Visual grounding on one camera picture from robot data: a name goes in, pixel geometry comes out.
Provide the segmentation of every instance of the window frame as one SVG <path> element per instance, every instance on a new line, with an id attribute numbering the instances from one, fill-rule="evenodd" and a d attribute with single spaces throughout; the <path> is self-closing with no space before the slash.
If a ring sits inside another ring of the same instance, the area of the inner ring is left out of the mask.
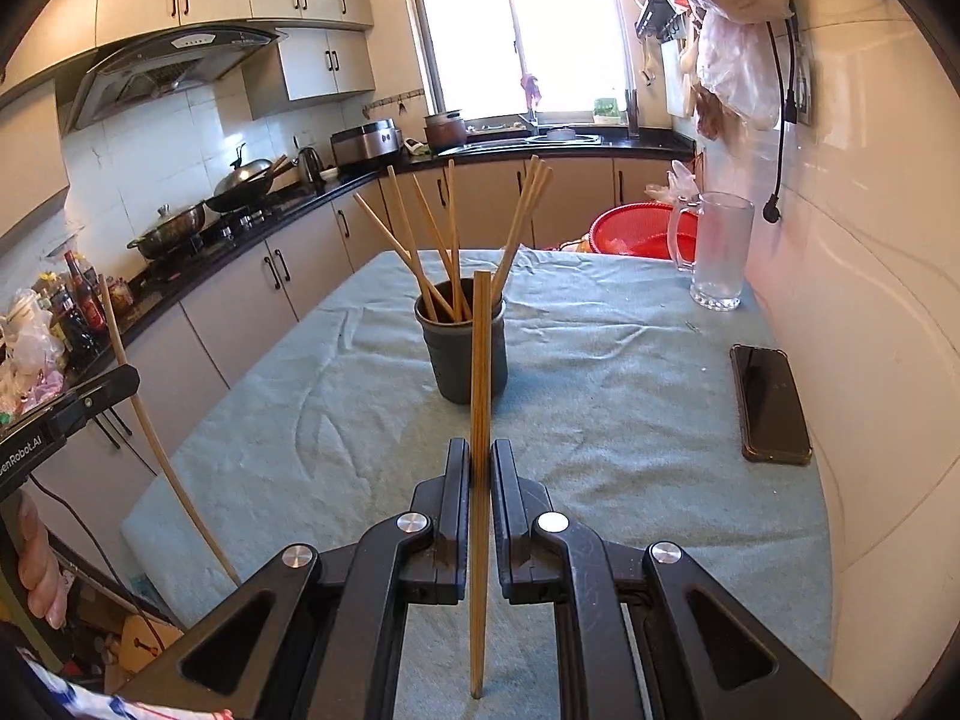
<path id="1" fill-rule="evenodd" d="M 526 56 L 523 51 L 523 36 L 520 31 L 520 23 L 517 18 L 517 8 L 515 7 L 514 0 L 508 0 L 510 4 L 510 12 L 512 15 L 512 20 L 514 21 L 514 37 L 517 41 L 517 59 L 520 63 L 520 72 L 521 74 L 526 73 Z M 613 0 L 614 5 L 616 6 L 616 12 L 619 18 L 619 27 L 620 27 L 620 37 L 621 37 L 621 47 L 623 55 L 621 61 L 623 62 L 623 74 L 624 81 L 627 84 L 627 87 L 632 83 L 632 78 L 634 73 L 632 72 L 632 57 L 630 54 L 630 36 L 627 34 L 627 29 L 624 22 L 623 7 L 620 0 Z M 440 84 L 440 71 L 437 66 L 437 55 L 435 54 L 435 49 L 433 45 L 433 36 L 430 34 L 430 25 L 426 17 L 426 8 L 424 6 L 424 0 L 414 0 L 414 6 L 416 9 L 416 27 L 419 30 L 419 36 L 421 36 L 421 45 L 424 47 L 424 61 L 426 64 L 426 71 L 429 76 L 427 79 L 430 91 L 433 95 L 433 100 L 437 106 L 437 111 L 445 111 L 448 108 L 446 107 L 446 102 L 443 99 L 443 85 Z M 511 122 L 517 122 L 517 114 L 527 113 L 527 111 L 517 111 L 515 114 L 502 114 L 500 116 L 491 116 L 484 117 L 483 119 L 471 119 L 470 121 L 477 125 L 478 128 L 483 127 L 486 124 L 488 127 L 502 127 L 504 124 L 510 124 Z M 538 120 L 540 124 L 593 124 L 593 111 L 538 111 Z"/>

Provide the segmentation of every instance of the hand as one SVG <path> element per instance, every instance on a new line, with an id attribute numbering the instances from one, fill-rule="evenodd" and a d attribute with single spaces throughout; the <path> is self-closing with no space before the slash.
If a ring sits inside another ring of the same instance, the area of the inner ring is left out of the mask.
<path id="1" fill-rule="evenodd" d="M 51 628 L 59 629 L 66 619 L 66 584 L 50 549 L 37 504 L 27 493 L 22 494 L 18 519 L 20 534 L 26 543 L 17 573 L 28 591 L 27 607 L 30 614 L 45 618 Z"/>

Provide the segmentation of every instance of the window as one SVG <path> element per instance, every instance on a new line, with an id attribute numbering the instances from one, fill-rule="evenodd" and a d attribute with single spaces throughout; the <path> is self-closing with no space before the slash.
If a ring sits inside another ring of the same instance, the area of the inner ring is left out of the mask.
<path id="1" fill-rule="evenodd" d="M 546 112 L 623 109 L 627 83 L 616 0 L 421 0 L 434 91 L 445 109 L 479 119 L 527 110 L 520 79 L 538 81 Z"/>

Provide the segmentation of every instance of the smartphone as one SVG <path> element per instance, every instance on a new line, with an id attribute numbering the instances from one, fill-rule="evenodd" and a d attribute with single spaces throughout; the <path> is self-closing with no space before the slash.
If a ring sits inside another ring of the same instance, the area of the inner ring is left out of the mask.
<path id="1" fill-rule="evenodd" d="M 755 463 L 806 466 L 813 448 L 786 354 L 738 343 L 730 358 L 743 456 Z"/>

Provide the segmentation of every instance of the black countertop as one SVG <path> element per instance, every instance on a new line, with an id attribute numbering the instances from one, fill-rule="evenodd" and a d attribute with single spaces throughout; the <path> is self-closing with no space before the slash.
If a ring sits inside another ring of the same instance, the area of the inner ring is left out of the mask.
<path id="1" fill-rule="evenodd" d="M 578 131 L 587 132 L 585 128 Z M 608 128 L 597 128 L 592 134 L 601 134 L 602 143 L 594 146 L 531 146 L 531 148 L 489 148 L 479 152 L 443 153 L 425 157 L 404 157 L 398 160 L 394 169 L 398 173 L 427 170 L 429 167 L 441 167 L 453 159 L 457 165 L 480 162 L 496 162 L 511 159 L 529 159 L 532 154 L 541 157 L 556 156 L 596 156 L 624 157 L 628 159 L 679 159 L 689 161 L 694 156 L 694 143 L 680 133 L 669 129 L 643 129 L 638 138 L 626 138 L 611 133 Z M 181 274 L 167 283 L 146 283 L 137 296 L 136 307 L 119 317 L 121 337 L 124 346 L 133 343 L 148 327 L 186 295 L 193 292 L 221 269 L 241 255 L 257 247 L 267 237 L 311 211 L 328 202 L 350 193 L 357 188 L 385 175 L 386 170 L 378 167 L 363 172 L 343 172 L 342 175 L 313 187 L 291 186 L 276 191 L 267 198 L 272 213 L 267 220 L 258 224 L 250 232 L 232 242 L 217 245 L 213 254 L 200 257 L 194 266 L 183 269 Z M 113 352 L 109 347 L 82 370 L 71 370 L 67 379 L 71 384 L 83 381 L 89 376 L 106 370 L 113 362 Z"/>

